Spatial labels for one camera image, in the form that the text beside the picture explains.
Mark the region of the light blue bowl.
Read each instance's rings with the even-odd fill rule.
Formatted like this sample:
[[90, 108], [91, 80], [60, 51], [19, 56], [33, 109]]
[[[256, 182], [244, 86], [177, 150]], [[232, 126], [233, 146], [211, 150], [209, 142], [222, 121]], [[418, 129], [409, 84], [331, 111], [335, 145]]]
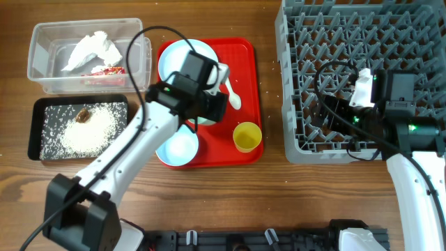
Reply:
[[199, 139], [186, 125], [163, 143], [156, 155], [161, 162], [172, 167], [180, 167], [191, 162], [199, 150]]

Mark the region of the red snack wrapper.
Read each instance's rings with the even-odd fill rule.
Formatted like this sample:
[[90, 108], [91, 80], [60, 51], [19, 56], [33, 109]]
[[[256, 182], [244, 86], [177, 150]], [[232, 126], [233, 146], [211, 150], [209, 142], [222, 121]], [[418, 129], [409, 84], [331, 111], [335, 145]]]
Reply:
[[81, 83], [85, 85], [124, 86], [126, 82], [124, 77], [104, 78], [104, 76], [123, 74], [126, 74], [126, 71], [122, 66], [96, 66], [92, 69], [91, 74], [82, 75], [82, 77], [93, 77], [93, 79], [82, 80]]

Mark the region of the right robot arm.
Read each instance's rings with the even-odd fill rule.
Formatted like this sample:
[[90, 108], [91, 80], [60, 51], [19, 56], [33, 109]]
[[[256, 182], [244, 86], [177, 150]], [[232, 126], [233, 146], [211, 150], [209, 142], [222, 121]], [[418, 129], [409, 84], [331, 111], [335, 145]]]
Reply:
[[415, 73], [355, 70], [350, 100], [314, 92], [318, 120], [378, 146], [397, 193], [407, 250], [445, 249], [445, 140], [435, 118], [415, 114]]

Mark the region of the brown food scrap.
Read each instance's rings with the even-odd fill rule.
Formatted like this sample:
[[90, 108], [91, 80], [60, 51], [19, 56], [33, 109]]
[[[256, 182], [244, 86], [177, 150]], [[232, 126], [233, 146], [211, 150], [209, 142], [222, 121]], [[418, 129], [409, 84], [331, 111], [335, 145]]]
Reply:
[[91, 113], [87, 108], [82, 108], [75, 117], [76, 123], [86, 123], [90, 119]]

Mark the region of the green bowl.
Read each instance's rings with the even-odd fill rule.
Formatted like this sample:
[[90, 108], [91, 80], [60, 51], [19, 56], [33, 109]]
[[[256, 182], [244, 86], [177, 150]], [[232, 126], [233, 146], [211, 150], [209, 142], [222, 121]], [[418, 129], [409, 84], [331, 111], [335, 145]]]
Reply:
[[214, 125], [214, 124], [216, 124], [216, 122], [215, 121], [211, 121], [211, 120], [208, 120], [208, 119], [205, 119], [205, 118], [201, 118], [201, 117], [198, 117], [197, 118], [197, 120], [195, 120], [195, 119], [189, 119], [188, 120], [192, 125], [194, 125], [195, 123], [197, 123], [198, 125], [207, 125], [207, 126], [211, 126], [211, 125]]

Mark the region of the white napkin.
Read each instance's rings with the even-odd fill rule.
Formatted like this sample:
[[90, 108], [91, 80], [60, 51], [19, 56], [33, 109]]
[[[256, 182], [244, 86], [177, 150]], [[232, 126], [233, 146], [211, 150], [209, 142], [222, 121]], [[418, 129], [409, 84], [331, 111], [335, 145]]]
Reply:
[[107, 37], [108, 35], [104, 31], [96, 31], [92, 36], [86, 35], [82, 38], [72, 51], [68, 65], [62, 71], [72, 71], [80, 68], [96, 57], [102, 59], [104, 65], [93, 67], [92, 73], [98, 73], [108, 67], [116, 66], [123, 56]]

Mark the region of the white rice pile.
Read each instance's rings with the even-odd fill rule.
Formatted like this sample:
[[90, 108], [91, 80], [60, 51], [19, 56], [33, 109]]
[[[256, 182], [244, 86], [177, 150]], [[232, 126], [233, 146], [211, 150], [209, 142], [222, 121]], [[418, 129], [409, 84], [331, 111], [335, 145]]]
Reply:
[[[75, 117], [82, 108], [90, 111], [90, 119], [76, 123]], [[40, 160], [97, 157], [127, 124], [128, 104], [124, 102], [46, 107]]]

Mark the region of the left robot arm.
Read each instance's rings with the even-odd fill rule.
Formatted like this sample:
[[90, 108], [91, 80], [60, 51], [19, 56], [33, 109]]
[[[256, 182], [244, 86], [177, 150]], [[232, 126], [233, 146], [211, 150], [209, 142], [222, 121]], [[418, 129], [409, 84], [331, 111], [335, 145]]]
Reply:
[[136, 116], [115, 141], [75, 177], [47, 187], [43, 236], [67, 250], [141, 250], [145, 232], [117, 208], [154, 152], [188, 120], [221, 121], [227, 96], [218, 91], [229, 67], [190, 51], [179, 71], [152, 84]]

